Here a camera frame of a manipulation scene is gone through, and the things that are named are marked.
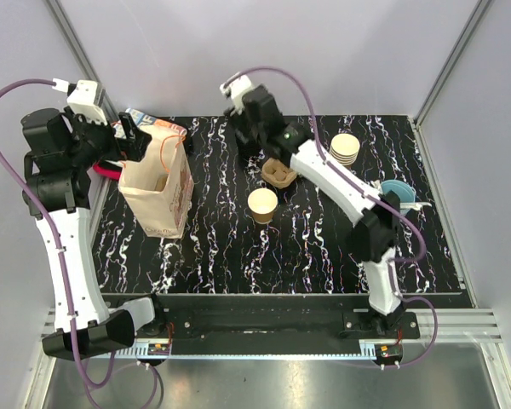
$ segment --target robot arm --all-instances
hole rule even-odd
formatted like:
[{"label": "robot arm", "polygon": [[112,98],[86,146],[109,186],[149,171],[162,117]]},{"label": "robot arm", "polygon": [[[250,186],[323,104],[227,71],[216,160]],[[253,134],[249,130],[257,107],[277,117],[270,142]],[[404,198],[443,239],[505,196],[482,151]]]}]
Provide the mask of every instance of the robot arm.
[{"label": "robot arm", "polygon": [[107,158],[140,161],[152,138],[138,130],[126,113],[119,114],[126,138],[115,138],[114,129],[100,108],[105,92],[100,84],[83,80],[69,84],[58,79],[55,83],[55,89],[68,94],[65,111],[41,109],[21,120],[23,134],[31,148],[25,157],[25,178],[60,233],[64,245],[60,251],[66,259],[75,317],[68,314],[66,290],[51,229],[30,198],[25,194],[23,198],[31,216],[37,219],[55,290],[55,333],[43,339],[43,350],[47,355],[73,360],[71,319],[76,320],[82,358],[128,348],[142,326],[151,322],[158,326],[163,324],[154,320],[159,310],[156,300],[149,297],[127,302],[115,310],[105,305],[89,242],[90,179],[87,170]]},{"label": "robot arm", "polygon": [[[239,140],[257,141],[267,154],[305,176],[342,208],[354,225],[350,240],[352,253],[363,262],[370,306],[382,316],[400,314],[401,300],[394,289],[398,288],[395,266],[388,261],[395,255],[399,221],[366,198],[367,195],[378,197],[380,193],[329,155],[327,162],[347,172],[364,194],[337,175],[319,156],[312,135],[299,124],[285,122],[264,86],[255,87],[242,76],[228,86],[222,85],[221,92],[233,101],[233,107],[225,114]],[[399,208],[399,199],[393,193],[381,199]]]}]

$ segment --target white wall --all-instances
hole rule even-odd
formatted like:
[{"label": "white wall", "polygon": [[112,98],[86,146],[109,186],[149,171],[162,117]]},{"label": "white wall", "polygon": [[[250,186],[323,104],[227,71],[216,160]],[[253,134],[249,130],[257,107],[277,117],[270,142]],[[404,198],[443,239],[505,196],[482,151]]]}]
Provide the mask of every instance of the white wall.
[{"label": "white wall", "polygon": [[511,0],[494,2],[422,125],[481,307],[511,359]]},{"label": "white wall", "polygon": [[[24,78],[81,76],[40,0],[0,1],[0,88]],[[65,97],[42,85],[0,101],[0,147],[21,171],[28,145],[20,119]],[[0,408],[19,407],[28,366],[53,301],[47,256],[20,189],[0,166]]]},{"label": "white wall", "polygon": [[[221,114],[242,69],[294,72],[318,113],[414,115],[476,0],[62,0],[116,107]],[[260,76],[286,113],[283,79]]]}]

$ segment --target black marble surface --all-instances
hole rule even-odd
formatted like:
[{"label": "black marble surface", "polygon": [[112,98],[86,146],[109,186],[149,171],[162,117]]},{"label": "black marble surface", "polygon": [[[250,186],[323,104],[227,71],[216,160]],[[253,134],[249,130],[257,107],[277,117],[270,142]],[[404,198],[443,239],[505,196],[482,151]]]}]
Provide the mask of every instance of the black marble surface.
[{"label": "black marble surface", "polygon": [[[249,216],[247,198],[265,187],[265,156],[238,161],[233,133],[222,117],[177,118],[192,132],[189,164],[195,181],[183,239],[148,238],[113,182],[95,238],[95,266],[104,293],[356,293],[366,292],[364,272],[348,254],[351,224],[342,211],[302,178],[277,191],[268,226]],[[300,122],[306,117],[297,118]],[[399,179],[433,203],[407,117],[319,117],[322,142],[341,132],[361,141],[353,173],[365,181]],[[405,292],[456,292],[459,283],[434,207],[411,211],[428,246],[427,257],[398,266]],[[416,237],[404,229],[398,254],[412,256]]]}]

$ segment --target paper cup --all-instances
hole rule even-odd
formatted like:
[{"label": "paper cup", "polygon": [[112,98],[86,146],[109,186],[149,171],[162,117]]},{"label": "paper cup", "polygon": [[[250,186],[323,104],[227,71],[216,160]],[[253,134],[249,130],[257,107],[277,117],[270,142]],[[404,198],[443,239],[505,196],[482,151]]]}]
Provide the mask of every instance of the paper cup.
[{"label": "paper cup", "polygon": [[278,196],[272,190],[264,187],[256,189],[248,196],[248,207],[250,207],[252,217],[255,222],[260,224],[268,224],[273,219],[277,205]]}]

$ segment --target brown paper bag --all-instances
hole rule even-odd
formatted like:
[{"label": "brown paper bag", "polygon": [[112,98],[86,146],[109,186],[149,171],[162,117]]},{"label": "brown paper bag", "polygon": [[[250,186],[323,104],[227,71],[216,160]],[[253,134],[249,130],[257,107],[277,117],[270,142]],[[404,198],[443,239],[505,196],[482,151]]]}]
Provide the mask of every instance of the brown paper bag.
[{"label": "brown paper bag", "polygon": [[175,130],[157,125],[141,129],[152,141],[140,162],[125,163],[119,192],[148,236],[179,239],[193,192],[182,139]]}]

